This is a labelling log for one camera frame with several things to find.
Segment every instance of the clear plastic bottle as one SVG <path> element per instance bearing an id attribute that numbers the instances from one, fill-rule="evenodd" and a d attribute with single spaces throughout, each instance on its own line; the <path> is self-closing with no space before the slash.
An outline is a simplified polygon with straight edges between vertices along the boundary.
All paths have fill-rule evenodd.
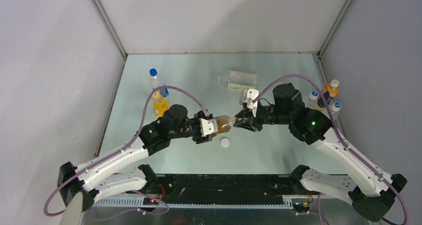
<path id="1" fill-rule="evenodd" d="M 149 81 L 151 83 L 152 89 L 166 85 L 166 83 L 164 82 L 164 78 L 161 77 L 161 74 L 157 73 L 157 70 L 155 70 L 155 68 L 152 68 L 151 70 L 149 70 L 149 74 L 151 75 L 151 77 L 149 78 Z M 169 90 L 167 88 L 161 89 L 160 94 L 163 97 L 167 97 L 169 95 Z"/>
<path id="2" fill-rule="evenodd" d="M 330 83 L 327 83 L 322 88 L 322 95 L 318 96 L 317 110 L 322 111 L 325 108 L 324 102 L 321 99 L 321 96 L 324 96 L 327 100 L 327 104 L 330 104 L 331 100 L 337 96 L 340 91 L 340 82 L 338 80 L 332 80 Z"/>
<path id="3" fill-rule="evenodd" d="M 221 133 L 229 132 L 237 120 L 236 117 L 229 117 L 227 115 L 220 115 L 220 116 L 214 117 L 214 119 L 217 122 L 218 130 L 217 132 L 214 132 L 213 134 L 221 134 Z"/>
<path id="4" fill-rule="evenodd" d="M 315 109 L 318 105 L 318 92 L 317 91 L 313 91 L 309 94 L 307 100 L 305 101 L 305 106 L 310 108 L 310 109 Z"/>
<path id="5" fill-rule="evenodd" d="M 158 92 L 152 95 L 152 106 L 157 117 L 162 117 L 164 112 L 170 108 L 166 99 Z"/>
<path id="6" fill-rule="evenodd" d="M 341 103 L 340 102 L 336 102 L 336 103 L 334 103 L 330 106 L 331 115 L 334 119 L 337 119 L 337 117 L 340 115 L 340 109 L 341 109 Z"/>

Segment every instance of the bottle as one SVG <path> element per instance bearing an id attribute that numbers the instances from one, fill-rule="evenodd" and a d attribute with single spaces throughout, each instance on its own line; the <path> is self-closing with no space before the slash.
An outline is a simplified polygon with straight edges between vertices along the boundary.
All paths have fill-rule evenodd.
<path id="1" fill-rule="evenodd" d="M 308 99 L 305 102 L 305 106 L 310 108 L 310 109 L 315 109 L 318 105 L 318 92 L 313 91 L 309 94 Z"/>
<path id="2" fill-rule="evenodd" d="M 227 115 L 220 115 L 220 116 L 214 117 L 214 119 L 217 122 L 218 129 L 217 129 L 217 132 L 214 132 L 213 134 L 221 134 L 221 133 L 229 132 L 237 120 L 236 117 L 228 117 Z"/>
<path id="3" fill-rule="evenodd" d="M 330 106 L 331 115 L 334 119 L 337 119 L 337 117 L 340 115 L 340 109 L 341 109 L 340 102 L 336 102 L 336 103 L 334 103 Z"/>
<path id="4" fill-rule="evenodd" d="M 338 87 L 338 85 L 340 84 L 340 82 L 338 80 L 332 80 L 330 83 L 327 83 L 323 88 L 322 88 L 322 95 L 318 96 L 318 103 L 317 103 L 317 107 L 316 109 L 321 111 L 324 109 L 325 105 L 324 102 L 321 99 L 321 96 L 324 96 L 325 99 L 327 100 L 327 104 L 330 104 L 331 100 L 337 96 L 338 92 L 340 91 L 340 88 Z"/>
<path id="5" fill-rule="evenodd" d="M 257 76 L 253 73 L 226 71 L 218 75 L 218 82 L 230 90 L 255 89 Z"/>
<path id="6" fill-rule="evenodd" d="M 157 117 L 162 117 L 164 112 L 170 108 L 166 99 L 158 92 L 152 95 L 152 106 Z"/>
<path id="7" fill-rule="evenodd" d="M 164 79 L 161 77 L 161 75 L 158 75 L 157 70 L 155 70 L 155 68 L 152 68 L 151 70 L 149 70 L 149 74 L 151 75 L 151 77 L 149 78 L 149 81 L 151 83 L 152 89 L 166 85 L 166 83 L 164 82 Z M 169 91 L 167 88 L 164 88 L 160 90 L 160 94 L 163 97 L 167 97 L 169 95 Z"/>

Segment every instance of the white panel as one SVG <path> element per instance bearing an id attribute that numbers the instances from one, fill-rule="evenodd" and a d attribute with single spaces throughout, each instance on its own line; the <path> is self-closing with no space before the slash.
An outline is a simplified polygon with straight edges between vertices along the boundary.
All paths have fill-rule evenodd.
<path id="1" fill-rule="evenodd" d="M 0 8 L 0 223 L 56 225 L 44 202 L 61 164 L 93 158 L 122 58 L 90 0 Z"/>
<path id="2" fill-rule="evenodd" d="M 101 0 L 128 53 L 317 51 L 345 0 Z"/>
<path id="3" fill-rule="evenodd" d="M 325 55 L 340 80 L 346 134 L 363 154 L 408 184 L 410 223 L 420 224 L 422 0 L 356 0 Z M 396 201 L 387 218 L 403 221 Z"/>

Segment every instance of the white bottle cap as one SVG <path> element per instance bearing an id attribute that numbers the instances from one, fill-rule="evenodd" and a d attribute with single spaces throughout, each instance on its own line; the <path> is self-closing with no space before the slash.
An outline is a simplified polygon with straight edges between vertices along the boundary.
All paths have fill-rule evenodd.
<path id="1" fill-rule="evenodd" d="M 330 82 L 330 86 L 331 86 L 332 88 L 337 88 L 337 87 L 338 87 L 338 85 L 340 85 L 340 82 L 339 82 L 338 80 L 332 80 L 332 81 Z"/>
<path id="2" fill-rule="evenodd" d="M 340 104 L 340 102 L 336 102 L 336 103 L 334 103 L 334 104 L 332 104 L 331 105 L 331 110 L 333 111 L 333 112 L 337 112 L 337 111 L 339 111 L 341 109 L 341 104 Z"/>
<path id="3" fill-rule="evenodd" d="M 316 92 L 316 91 L 311 92 L 311 93 L 309 94 L 309 98 L 310 98 L 311 100 L 316 100 L 316 99 L 318 98 L 318 92 Z"/>
<path id="4" fill-rule="evenodd" d="M 227 138 L 223 138 L 223 139 L 221 139 L 221 145 L 222 145 L 224 148 L 227 148 L 227 147 L 230 145 L 230 140 L 228 140 Z"/>

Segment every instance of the tabletop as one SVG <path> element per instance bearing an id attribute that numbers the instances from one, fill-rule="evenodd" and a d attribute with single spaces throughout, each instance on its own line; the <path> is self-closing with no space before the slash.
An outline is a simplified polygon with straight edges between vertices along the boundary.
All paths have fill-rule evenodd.
<path id="1" fill-rule="evenodd" d="M 195 96 L 214 116 L 234 116 L 242 109 L 238 103 L 240 91 L 229 90 L 227 85 L 218 82 L 218 75 L 223 72 L 256 74 L 259 91 L 287 74 L 303 74 L 321 86 L 311 53 L 129 55 L 100 155 L 128 142 L 138 130 L 145 101 L 152 91 L 151 68 L 157 69 L 168 86 L 179 87 Z M 284 83 L 292 83 L 303 98 L 313 90 L 312 85 L 301 78 L 287 79 Z M 263 98 L 274 102 L 271 92 Z M 192 99 L 177 91 L 169 90 L 168 101 L 171 105 L 185 106 L 189 118 L 200 111 Z M 152 103 L 149 103 L 145 124 L 155 119 Z M 228 147 L 221 146 L 222 138 L 229 139 Z M 323 173 L 344 174 L 333 160 L 294 138 L 286 125 L 264 125 L 260 132 L 232 128 L 203 144 L 195 144 L 191 138 L 173 139 L 168 148 L 121 172 L 131 171 L 140 164 L 151 165 L 155 173 L 290 174 L 299 164 L 304 164 Z"/>

